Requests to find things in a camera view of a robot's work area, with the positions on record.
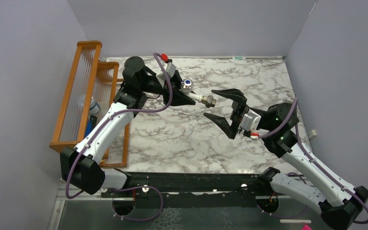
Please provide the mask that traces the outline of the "white plastic water faucet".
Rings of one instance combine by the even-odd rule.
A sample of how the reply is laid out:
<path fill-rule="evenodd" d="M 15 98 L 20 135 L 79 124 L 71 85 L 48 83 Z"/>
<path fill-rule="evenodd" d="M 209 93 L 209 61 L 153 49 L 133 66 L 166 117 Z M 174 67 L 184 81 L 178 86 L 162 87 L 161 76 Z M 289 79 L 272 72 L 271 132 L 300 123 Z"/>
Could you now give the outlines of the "white plastic water faucet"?
<path fill-rule="evenodd" d="M 200 95 L 200 94 L 196 94 L 193 92 L 193 88 L 194 88 L 194 83 L 192 80 L 190 79 L 184 79 L 181 81 L 181 84 L 180 84 L 180 91 L 188 96 L 190 99 L 198 102 L 198 103 L 201 103 L 202 100 L 203 100 L 203 95 Z"/>

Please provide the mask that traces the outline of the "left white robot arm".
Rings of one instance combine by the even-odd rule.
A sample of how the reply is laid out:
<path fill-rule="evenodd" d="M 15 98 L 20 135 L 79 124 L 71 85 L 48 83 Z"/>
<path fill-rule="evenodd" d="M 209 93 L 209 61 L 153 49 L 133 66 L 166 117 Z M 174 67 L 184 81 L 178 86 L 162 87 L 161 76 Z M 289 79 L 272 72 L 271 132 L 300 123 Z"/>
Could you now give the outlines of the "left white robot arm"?
<path fill-rule="evenodd" d="M 103 118 L 75 147 L 61 151 L 66 198 L 73 199 L 83 192 L 93 195 L 102 188 L 127 196 L 132 186 L 128 175 L 118 169 L 100 167 L 105 151 L 138 113 L 158 113 L 169 106 L 195 104 L 174 86 L 180 79 L 172 59 L 166 54 L 154 53 L 153 56 L 161 74 L 148 68 L 141 57 L 128 58 L 122 72 L 124 81 Z"/>

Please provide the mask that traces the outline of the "silver hex nut fitting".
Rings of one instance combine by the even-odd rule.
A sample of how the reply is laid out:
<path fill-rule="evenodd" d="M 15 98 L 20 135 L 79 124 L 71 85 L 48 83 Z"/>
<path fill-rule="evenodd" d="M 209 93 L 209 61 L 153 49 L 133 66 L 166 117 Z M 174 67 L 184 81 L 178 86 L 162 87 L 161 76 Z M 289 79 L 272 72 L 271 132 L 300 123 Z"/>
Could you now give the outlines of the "silver hex nut fitting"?
<path fill-rule="evenodd" d="M 217 103 L 217 100 L 212 96 L 203 96 L 201 99 L 201 103 L 205 105 L 206 108 L 214 107 Z"/>

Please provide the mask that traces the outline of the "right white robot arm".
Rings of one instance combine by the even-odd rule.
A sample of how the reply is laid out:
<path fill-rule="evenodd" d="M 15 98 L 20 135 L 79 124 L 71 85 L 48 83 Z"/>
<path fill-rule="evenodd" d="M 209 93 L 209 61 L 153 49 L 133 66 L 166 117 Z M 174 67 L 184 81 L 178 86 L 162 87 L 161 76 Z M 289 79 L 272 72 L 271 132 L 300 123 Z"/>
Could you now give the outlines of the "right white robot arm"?
<path fill-rule="evenodd" d="M 346 230 L 357 223 L 361 211 L 368 209 L 368 189 L 347 182 L 306 149 L 299 137 L 296 101 L 278 103 L 264 111 L 248 106 L 238 89 L 213 93 L 232 100 L 229 119 L 205 113 L 228 138 L 242 134 L 262 140 L 271 153 L 288 162 L 310 182 L 304 184 L 270 167 L 258 177 L 257 188 L 261 194 L 287 195 L 317 212 L 334 230 Z"/>

